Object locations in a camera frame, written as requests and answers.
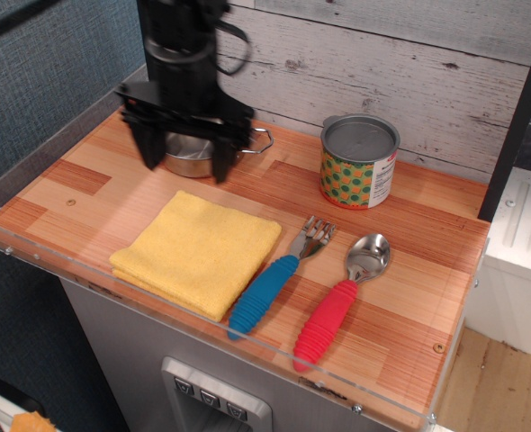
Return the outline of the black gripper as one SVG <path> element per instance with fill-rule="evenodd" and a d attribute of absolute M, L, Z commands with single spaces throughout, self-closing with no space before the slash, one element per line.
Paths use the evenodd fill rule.
<path fill-rule="evenodd" d="M 149 80 L 116 89 L 144 165 L 154 170 L 163 161 L 167 132 L 193 135 L 214 140 L 212 176 L 217 184 L 225 182 L 238 160 L 236 147 L 250 143 L 253 110 L 222 91 L 214 50 L 164 49 L 148 57 Z"/>

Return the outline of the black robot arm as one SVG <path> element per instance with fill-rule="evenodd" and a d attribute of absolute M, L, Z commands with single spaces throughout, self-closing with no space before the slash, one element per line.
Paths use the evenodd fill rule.
<path fill-rule="evenodd" d="M 148 80 L 121 84 L 116 93 L 142 160 L 157 167 L 170 132 L 208 140 L 211 174 L 222 183 L 249 146 L 254 111 L 220 87 L 217 33 L 249 38 L 223 21 L 226 1 L 140 1 L 138 10 Z"/>

